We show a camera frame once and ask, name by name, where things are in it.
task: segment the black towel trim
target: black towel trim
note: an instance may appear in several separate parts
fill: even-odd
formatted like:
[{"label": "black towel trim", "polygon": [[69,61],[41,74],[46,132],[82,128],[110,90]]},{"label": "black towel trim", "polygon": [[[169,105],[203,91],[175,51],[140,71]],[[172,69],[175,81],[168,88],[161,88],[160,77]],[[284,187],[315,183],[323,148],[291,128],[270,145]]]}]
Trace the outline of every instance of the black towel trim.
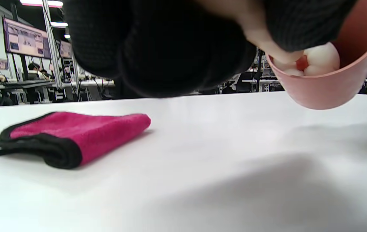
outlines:
[{"label": "black towel trim", "polygon": [[24,153],[40,156],[45,163],[59,169],[74,169],[82,163],[82,151],[69,138],[58,138],[53,135],[40,133],[18,138],[10,138],[12,131],[20,126],[36,122],[53,113],[12,125],[0,134],[0,156]]}]

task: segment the table surface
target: table surface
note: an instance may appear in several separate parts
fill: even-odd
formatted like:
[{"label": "table surface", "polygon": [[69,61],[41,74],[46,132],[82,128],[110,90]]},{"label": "table surface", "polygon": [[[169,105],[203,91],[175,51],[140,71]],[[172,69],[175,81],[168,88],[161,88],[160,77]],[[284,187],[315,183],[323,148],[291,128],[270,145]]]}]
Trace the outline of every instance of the table surface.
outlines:
[{"label": "table surface", "polygon": [[315,111],[284,92],[0,107],[146,113],[139,138],[78,170],[0,157],[0,232],[367,232],[367,95]]}]

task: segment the pink cup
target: pink cup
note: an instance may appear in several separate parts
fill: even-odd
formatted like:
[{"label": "pink cup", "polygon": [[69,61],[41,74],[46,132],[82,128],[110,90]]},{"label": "pink cup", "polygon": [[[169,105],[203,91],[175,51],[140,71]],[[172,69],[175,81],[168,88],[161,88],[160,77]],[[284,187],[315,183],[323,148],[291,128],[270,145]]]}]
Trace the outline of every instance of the pink cup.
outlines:
[{"label": "pink cup", "polygon": [[290,97],[303,107],[326,110],[350,101],[367,77],[367,0],[359,0],[345,20],[336,41],[341,69],[325,75],[295,76],[269,65]]}]

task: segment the microfiber cloth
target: microfiber cloth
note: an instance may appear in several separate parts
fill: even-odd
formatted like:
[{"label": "microfiber cloth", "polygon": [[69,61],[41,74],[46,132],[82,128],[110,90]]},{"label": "microfiber cloth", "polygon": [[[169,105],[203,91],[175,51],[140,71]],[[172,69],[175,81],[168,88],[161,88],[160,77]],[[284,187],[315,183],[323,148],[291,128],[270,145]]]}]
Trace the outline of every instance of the microfiber cloth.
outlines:
[{"label": "microfiber cloth", "polygon": [[145,114],[91,116],[52,112],[2,131],[0,156],[33,154],[52,167],[74,169],[125,144],[150,124]]}]

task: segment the computer screen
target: computer screen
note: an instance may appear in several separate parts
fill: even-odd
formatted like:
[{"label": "computer screen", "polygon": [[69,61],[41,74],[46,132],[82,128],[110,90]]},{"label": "computer screen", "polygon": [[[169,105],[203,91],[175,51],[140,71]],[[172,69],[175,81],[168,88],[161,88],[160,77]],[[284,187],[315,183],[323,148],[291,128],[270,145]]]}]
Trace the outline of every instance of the computer screen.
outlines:
[{"label": "computer screen", "polygon": [[3,17],[3,34],[7,53],[51,59],[45,31]]},{"label": "computer screen", "polygon": [[72,45],[65,41],[60,41],[60,56],[63,58],[72,57]]},{"label": "computer screen", "polygon": [[7,59],[0,59],[0,70],[7,70],[7,69],[8,69]]}]

